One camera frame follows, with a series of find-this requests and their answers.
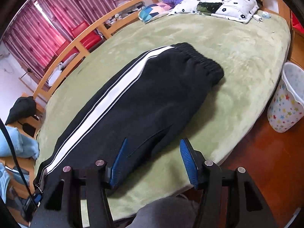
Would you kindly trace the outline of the black pants with white stripe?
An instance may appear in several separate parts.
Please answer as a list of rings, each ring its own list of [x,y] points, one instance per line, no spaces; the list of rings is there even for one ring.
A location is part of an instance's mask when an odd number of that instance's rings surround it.
[[[40,164],[34,187],[51,187],[64,166],[111,166],[128,139],[127,176],[166,147],[200,109],[223,68],[189,43],[161,46],[129,62],[76,114]]]

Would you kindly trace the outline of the grey trouser leg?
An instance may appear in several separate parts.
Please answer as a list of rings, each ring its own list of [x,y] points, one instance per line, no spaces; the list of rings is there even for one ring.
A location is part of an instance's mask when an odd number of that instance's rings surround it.
[[[129,227],[192,227],[199,204],[183,197],[166,197],[139,209]]]

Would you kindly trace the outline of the light blue fleece garment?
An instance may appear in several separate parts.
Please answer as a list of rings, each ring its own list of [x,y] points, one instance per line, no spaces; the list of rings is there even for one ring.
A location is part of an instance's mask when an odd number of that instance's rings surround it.
[[[17,158],[32,158],[36,160],[39,157],[39,144],[35,139],[27,137],[26,135],[19,132],[15,127],[5,126],[8,134],[12,140],[13,147]],[[8,143],[1,132],[1,158],[11,157],[11,151]],[[24,184],[17,168],[14,166],[9,167],[4,161],[1,161],[1,198],[6,203],[7,189],[11,180],[11,175],[19,181],[22,185]]]

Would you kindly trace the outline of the star patterned white bin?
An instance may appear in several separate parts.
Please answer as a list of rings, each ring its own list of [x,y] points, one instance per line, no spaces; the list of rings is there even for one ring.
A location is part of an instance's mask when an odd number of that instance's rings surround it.
[[[267,110],[268,122],[276,132],[286,132],[303,118],[303,93],[303,69],[286,62]]]

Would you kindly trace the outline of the black hat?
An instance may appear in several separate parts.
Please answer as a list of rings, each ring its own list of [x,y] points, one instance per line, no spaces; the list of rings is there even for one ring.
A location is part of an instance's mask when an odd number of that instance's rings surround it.
[[[15,123],[22,118],[28,118],[36,114],[37,104],[32,96],[19,97],[9,111],[5,125]]]

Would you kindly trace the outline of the green bed blanket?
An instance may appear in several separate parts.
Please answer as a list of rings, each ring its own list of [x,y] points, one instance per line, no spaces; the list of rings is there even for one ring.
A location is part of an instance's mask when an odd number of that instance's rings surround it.
[[[178,14],[121,29],[46,106],[34,180],[43,202],[64,166],[100,159],[114,167],[115,220],[188,188],[180,139],[216,163],[228,157],[263,112],[290,40],[275,14],[247,24]]]

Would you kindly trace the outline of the red chair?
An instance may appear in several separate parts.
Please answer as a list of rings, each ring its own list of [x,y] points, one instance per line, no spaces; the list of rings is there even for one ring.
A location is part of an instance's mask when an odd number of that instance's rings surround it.
[[[73,37],[77,37],[80,35],[85,29],[89,27],[89,24],[86,21],[83,21],[78,26],[76,26],[74,29],[72,29],[72,35]],[[86,35],[81,41],[81,44],[87,49],[91,49],[96,44],[101,42],[101,37],[98,33],[95,31],[91,31],[88,35]],[[59,56],[62,51],[70,44],[71,42],[66,40],[56,51],[56,55]]]

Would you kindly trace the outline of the colorful geometric cushion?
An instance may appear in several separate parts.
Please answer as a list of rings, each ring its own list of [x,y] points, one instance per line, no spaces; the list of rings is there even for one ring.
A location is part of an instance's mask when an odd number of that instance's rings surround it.
[[[171,4],[165,2],[151,4],[140,10],[138,18],[141,22],[147,24],[168,15],[172,8]]]

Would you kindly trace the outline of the white floral pillow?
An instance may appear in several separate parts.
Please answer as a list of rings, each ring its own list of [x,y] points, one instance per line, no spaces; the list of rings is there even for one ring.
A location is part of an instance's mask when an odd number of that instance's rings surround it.
[[[169,15],[208,15],[247,24],[258,9],[257,0],[183,0]]]

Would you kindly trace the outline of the pink red curtain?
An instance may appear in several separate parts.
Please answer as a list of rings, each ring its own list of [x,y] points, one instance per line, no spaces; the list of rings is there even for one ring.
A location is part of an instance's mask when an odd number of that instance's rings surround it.
[[[4,34],[3,42],[22,68],[41,79],[56,51],[74,40],[72,30],[115,9],[114,0],[29,0]]]

